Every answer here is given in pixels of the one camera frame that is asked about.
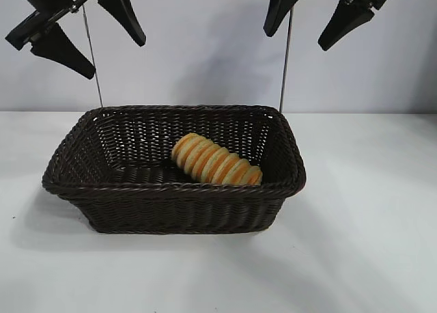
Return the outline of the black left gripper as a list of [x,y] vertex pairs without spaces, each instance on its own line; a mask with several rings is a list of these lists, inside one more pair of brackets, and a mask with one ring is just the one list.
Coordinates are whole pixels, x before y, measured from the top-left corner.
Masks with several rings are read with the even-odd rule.
[[[69,12],[76,12],[88,0],[27,0],[35,11],[19,23],[5,39],[17,50],[31,42],[31,52],[61,64],[87,79],[96,73],[94,65],[70,41],[58,23]],[[146,35],[130,0],[98,0],[103,7],[139,45]]]

